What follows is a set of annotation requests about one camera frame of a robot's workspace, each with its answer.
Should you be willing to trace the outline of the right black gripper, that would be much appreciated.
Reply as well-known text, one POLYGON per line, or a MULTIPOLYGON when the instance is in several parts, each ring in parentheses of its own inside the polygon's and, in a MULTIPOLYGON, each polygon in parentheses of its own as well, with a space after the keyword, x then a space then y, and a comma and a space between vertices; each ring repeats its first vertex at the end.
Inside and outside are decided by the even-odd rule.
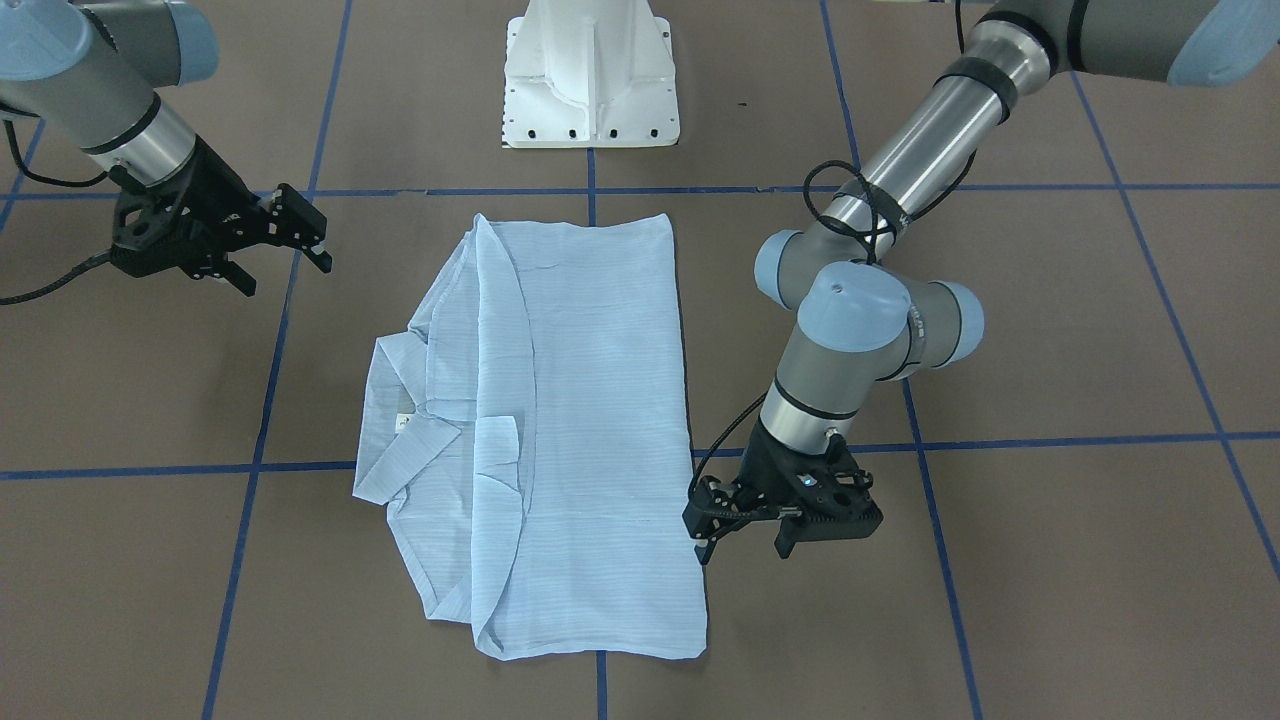
POLYGON ((321 273, 330 273, 333 256, 325 250, 326 217, 301 192, 280 183, 268 200, 268 211, 234 170, 202 138, 173 176, 154 186, 133 178, 122 164, 110 169, 120 191, 177 192, 189 222, 189 263, 177 269, 192 279, 225 281, 244 297, 253 297, 257 281, 232 252, 269 241, 301 251, 321 273))

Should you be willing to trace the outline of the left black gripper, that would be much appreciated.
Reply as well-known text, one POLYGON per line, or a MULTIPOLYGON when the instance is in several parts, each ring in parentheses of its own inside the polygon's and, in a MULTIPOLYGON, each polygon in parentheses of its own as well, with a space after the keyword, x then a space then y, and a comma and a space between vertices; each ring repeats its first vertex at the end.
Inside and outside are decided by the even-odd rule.
MULTIPOLYGON (((860 471, 840 433, 822 433, 818 454, 803 454, 780 442, 755 421, 739 474, 735 503, 742 511, 764 506, 795 507, 808 521, 851 521, 861 516, 861 489, 852 478, 860 471)), ((724 528, 745 521, 719 491, 714 477, 695 478, 687 489, 682 521, 696 541, 696 560, 707 566, 724 528)))

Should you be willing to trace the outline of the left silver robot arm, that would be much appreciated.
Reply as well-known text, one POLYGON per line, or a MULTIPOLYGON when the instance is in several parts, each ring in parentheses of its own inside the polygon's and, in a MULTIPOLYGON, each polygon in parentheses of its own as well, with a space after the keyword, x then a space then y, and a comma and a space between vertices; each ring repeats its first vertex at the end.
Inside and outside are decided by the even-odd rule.
POLYGON ((1065 73, 1020 102, 969 183, 888 255, 970 286, 975 355, 878 386, 854 425, 886 523, 774 556, 737 533, 710 574, 780 582, 887 555, 923 484, 937 560, 974 583, 1014 559, 1101 578, 1277 582, 1257 491, 1277 474, 1277 55, 1222 88, 1065 73))

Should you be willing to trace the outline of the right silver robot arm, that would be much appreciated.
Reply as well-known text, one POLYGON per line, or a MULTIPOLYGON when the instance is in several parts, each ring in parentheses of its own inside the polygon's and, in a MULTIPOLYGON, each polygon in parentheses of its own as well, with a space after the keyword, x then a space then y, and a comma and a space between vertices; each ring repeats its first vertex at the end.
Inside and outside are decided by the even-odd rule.
POLYGON ((160 96, 218 69, 218 38, 198 8, 5 1, 1 41, 6 135, 17 118, 46 120, 119 190, 109 249, 9 304, 41 299, 104 264, 134 278, 177 268, 252 296, 256 281, 232 254, 257 245, 298 250, 332 270, 326 218, 289 184, 256 195, 160 96))

